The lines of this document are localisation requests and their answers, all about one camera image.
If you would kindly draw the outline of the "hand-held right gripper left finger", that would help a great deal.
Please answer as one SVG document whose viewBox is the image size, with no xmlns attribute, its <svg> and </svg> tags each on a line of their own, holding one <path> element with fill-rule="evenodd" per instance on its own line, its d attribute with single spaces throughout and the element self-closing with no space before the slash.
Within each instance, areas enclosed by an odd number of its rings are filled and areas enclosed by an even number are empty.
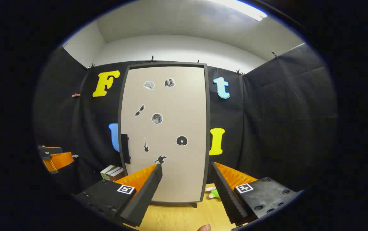
<svg viewBox="0 0 368 231">
<path fill-rule="evenodd" d="M 102 179 L 74 198 L 114 224 L 138 227 L 161 179 L 162 165 L 153 164 L 116 181 Z"/>
</svg>

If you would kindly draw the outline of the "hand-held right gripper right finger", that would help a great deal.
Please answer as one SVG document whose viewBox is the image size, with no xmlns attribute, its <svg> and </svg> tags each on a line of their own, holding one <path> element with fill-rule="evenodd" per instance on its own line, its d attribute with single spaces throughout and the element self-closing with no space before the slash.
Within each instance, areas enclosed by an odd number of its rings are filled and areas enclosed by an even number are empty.
<svg viewBox="0 0 368 231">
<path fill-rule="evenodd" d="M 257 179 L 218 162 L 211 162 L 211 167 L 228 219 L 235 225 L 267 217 L 300 196 L 270 177 Z"/>
</svg>

